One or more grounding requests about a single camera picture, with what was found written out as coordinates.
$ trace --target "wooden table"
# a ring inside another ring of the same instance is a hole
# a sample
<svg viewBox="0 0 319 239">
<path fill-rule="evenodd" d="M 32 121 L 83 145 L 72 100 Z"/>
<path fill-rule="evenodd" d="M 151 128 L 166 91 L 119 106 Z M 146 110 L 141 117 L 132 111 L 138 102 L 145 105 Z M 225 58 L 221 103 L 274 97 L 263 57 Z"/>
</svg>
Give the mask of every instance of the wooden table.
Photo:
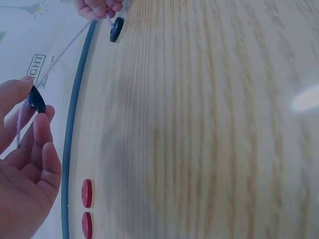
<svg viewBox="0 0 319 239">
<path fill-rule="evenodd" d="M 77 107 L 70 238 L 318 239 L 319 3 L 133 0 L 98 23 Z"/>
</svg>

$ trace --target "hand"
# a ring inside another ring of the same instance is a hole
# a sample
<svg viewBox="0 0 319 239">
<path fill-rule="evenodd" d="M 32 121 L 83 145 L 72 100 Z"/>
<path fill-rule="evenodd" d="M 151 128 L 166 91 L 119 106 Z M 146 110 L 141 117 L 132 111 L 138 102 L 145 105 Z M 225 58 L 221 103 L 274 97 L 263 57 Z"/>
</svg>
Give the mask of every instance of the hand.
<svg viewBox="0 0 319 239">
<path fill-rule="evenodd" d="M 11 80 L 0 85 L 0 154 L 16 136 L 18 111 L 12 108 L 27 98 L 33 79 Z M 35 110 L 29 104 L 22 127 Z M 20 145 L 0 160 L 0 238 L 31 238 L 48 216 L 61 182 L 61 164 L 53 145 L 50 122 L 54 108 L 37 114 Z"/>
<path fill-rule="evenodd" d="M 110 18 L 123 8 L 123 0 L 73 0 L 76 10 L 88 20 Z"/>
</svg>

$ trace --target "dark blue table edge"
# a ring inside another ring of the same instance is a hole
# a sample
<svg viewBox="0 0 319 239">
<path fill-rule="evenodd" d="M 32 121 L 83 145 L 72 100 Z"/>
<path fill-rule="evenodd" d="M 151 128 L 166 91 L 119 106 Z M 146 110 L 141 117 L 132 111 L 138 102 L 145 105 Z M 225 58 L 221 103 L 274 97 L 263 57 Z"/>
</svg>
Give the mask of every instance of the dark blue table edge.
<svg viewBox="0 0 319 239">
<path fill-rule="evenodd" d="M 76 107 L 78 103 L 80 87 L 82 82 L 82 76 L 84 72 L 84 67 L 86 59 L 91 46 L 92 38 L 94 35 L 94 30 L 97 21 L 93 21 L 88 30 L 84 46 L 82 49 L 78 69 L 75 75 L 68 118 L 66 123 L 66 131 L 64 138 L 64 148 L 63 148 L 63 160 L 62 160 L 62 183 L 61 183 L 61 220 L 62 220 L 62 238 L 69 239 L 69 174 L 70 174 L 70 156 L 71 156 L 71 146 L 72 146 L 72 136 L 74 128 L 74 120 Z"/>
</svg>

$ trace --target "black button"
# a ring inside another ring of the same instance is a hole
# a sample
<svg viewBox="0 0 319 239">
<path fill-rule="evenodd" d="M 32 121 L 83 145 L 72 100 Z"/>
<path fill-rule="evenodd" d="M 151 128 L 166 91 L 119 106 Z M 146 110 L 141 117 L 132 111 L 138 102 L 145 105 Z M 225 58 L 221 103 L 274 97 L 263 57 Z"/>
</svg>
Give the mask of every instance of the black button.
<svg viewBox="0 0 319 239">
<path fill-rule="evenodd" d="M 123 25 L 124 25 L 124 19 L 121 17 L 118 17 L 115 20 L 113 27 L 111 29 L 111 33 L 110 33 L 111 42 L 116 42 L 116 40 L 119 38 Z"/>
<path fill-rule="evenodd" d="M 31 92 L 28 96 L 28 102 L 31 105 L 31 107 L 39 113 L 45 112 L 46 106 L 44 100 L 35 86 L 32 86 Z"/>
</svg>

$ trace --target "paper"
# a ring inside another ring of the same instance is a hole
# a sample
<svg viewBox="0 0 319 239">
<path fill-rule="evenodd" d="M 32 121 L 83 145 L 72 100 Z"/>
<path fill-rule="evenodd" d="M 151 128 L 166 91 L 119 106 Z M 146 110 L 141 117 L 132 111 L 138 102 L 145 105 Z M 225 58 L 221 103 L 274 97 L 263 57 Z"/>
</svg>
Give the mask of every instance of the paper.
<svg viewBox="0 0 319 239">
<path fill-rule="evenodd" d="M 0 83 L 26 74 L 31 74 L 36 83 L 86 23 L 71 0 L 0 0 Z M 51 129 L 61 161 L 72 86 L 87 31 L 88 28 L 52 69 L 43 88 L 39 89 L 46 104 L 56 110 Z M 1 158 L 15 147 L 16 140 Z M 34 238 L 62 238 L 60 193 Z"/>
</svg>

